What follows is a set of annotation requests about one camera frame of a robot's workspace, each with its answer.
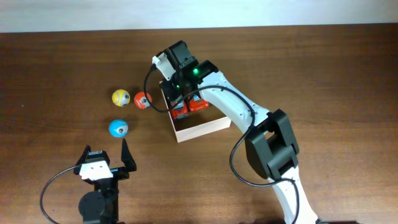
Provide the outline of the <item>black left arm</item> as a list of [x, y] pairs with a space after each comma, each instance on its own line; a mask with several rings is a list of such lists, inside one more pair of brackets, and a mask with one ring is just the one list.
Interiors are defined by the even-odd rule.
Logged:
[[106, 151], [92, 151], [86, 146], [73, 169], [83, 181], [94, 190], [82, 196], [78, 204], [84, 224], [114, 224], [119, 221], [118, 182], [127, 180], [137, 165], [130, 153], [127, 142], [122, 140], [122, 167], [110, 168]]

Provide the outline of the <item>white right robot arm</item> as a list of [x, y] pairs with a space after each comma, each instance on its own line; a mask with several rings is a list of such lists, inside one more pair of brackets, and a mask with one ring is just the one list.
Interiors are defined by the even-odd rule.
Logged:
[[[153, 56], [152, 64], [164, 77], [162, 91], [170, 101], [189, 96], [209, 102], [227, 116], [242, 132], [229, 156], [233, 174], [252, 187], [273, 188], [286, 223], [319, 223], [299, 177], [299, 146], [289, 117], [282, 111], [269, 111], [235, 88], [216, 65], [199, 62], [187, 44], [179, 41]], [[244, 179], [234, 168], [234, 155], [240, 144], [253, 171], [264, 184]]]

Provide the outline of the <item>red toy fire truck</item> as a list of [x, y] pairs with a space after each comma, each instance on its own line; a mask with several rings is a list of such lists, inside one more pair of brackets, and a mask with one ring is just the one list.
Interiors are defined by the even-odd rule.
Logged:
[[192, 95], [188, 101], [188, 108], [190, 112], [204, 110], [209, 108], [209, 102], [200, 98], [198, 95]]

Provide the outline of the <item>white cardboard box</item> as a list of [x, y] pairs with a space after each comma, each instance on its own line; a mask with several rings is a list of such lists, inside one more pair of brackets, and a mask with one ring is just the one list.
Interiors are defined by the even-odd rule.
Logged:
[[213, 105], [204, 110], [189, 112], [187, 117], [181, 119], [173, 119], [171, 112], [168, 112], [168, 116], [177, 142], [188, 141], [231, 126], [231, 120]]

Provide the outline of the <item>red toy truck yellow crane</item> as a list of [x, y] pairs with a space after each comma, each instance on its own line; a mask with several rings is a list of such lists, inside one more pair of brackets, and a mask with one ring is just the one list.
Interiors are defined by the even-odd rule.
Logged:
[[177, 101], [171, 102], [173, 109], [170, 111], [173, 119], [182, 119], [188, 116], [188, 108], [184, 101], [177, 103]]

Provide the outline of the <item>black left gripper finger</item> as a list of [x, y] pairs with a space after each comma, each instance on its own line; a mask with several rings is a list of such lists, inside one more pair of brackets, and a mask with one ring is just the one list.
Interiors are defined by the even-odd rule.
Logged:
[[82, 155], [76, 162], [76, 165], [81, 165], [86, 161], [86, 158], [88, 157], [88, 154], [91, 152], [91, 147], [89, 145], [86, 145], [85, 149], [83, 150]]
[[134, 172], [137, 170], [136, 162], [130, 153], [130, 150], [128, 148], [127, 141], [125, 138], [123, 138], [123, 140], [122, 140], [121, 161], [123, 162], [125, 170], [127, 172]]

